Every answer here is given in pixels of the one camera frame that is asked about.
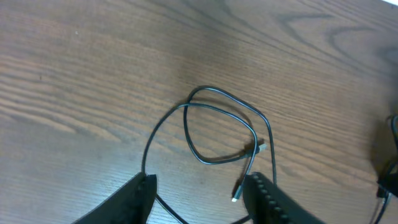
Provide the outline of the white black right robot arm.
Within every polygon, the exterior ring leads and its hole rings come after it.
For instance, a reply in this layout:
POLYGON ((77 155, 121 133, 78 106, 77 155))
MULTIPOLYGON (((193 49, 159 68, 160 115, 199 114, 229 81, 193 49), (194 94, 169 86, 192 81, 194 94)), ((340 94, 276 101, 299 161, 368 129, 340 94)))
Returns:
POLYGON ((381 172, 378 180, 377 197, 385 198, 389 194, 397 196, 397 162, 390 162, 381 172))

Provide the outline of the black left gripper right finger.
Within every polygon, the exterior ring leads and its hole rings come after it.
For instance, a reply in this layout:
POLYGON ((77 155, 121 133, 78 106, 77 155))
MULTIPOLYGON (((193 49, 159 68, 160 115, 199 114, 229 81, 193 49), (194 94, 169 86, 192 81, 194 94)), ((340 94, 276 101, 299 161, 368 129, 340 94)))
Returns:
POLYGON ((323 224, 260 172, 246 176, 243 200, 256 224, 323 224))

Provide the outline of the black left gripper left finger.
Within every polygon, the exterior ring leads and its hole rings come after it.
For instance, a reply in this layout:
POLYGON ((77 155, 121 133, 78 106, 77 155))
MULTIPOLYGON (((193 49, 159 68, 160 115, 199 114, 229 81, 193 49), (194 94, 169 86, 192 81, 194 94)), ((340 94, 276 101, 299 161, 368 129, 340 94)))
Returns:
POLYGON ((157 176, 136 174, 75 224, 146 223, 157 193, 157 176))

